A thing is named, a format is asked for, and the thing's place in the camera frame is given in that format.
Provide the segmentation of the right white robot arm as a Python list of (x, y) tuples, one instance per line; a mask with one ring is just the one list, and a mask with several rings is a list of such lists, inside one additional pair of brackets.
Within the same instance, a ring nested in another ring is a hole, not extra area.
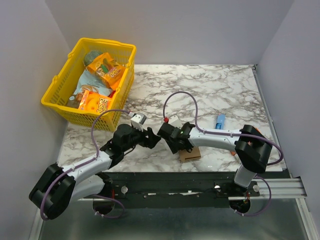
[(173, 154), (194, 147), (209, 147), (235, 152), (241, 166), (230, 183), (230, 191), (241, 196), (257, 174), (266, 171), (272, 151), (271, 142), (252, 125), (244, 125), (240, 130), (216, 130), (214, 134), (208, 130), (198, 130), (194, 124), (185, 123), (182, 128), (163, 123), (157, 133), (164, 139)]

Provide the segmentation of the brown cardboard paper box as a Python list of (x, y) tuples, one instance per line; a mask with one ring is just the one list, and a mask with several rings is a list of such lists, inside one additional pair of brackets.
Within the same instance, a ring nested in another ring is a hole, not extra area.
[(198, 147), (194, 147), (191, 152), (188, 152), (187, 150), (180, 150), (178, 153), (181, 163), (197, 161), (202, 157)]

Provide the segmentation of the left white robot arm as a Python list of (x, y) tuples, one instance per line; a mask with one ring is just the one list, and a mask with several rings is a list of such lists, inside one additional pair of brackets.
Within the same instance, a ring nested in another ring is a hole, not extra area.
[(44, 221), (53, 220), (66, 210), (81, 182), (113, 168), (137, 145), (153, 149), (160, 140), (150, 127), (138, 130), (129, 124), (121, 124), (94, 156), (66, 167), (56, 163), (48, 166), (31, 190), (29, 199), (40, 209)]

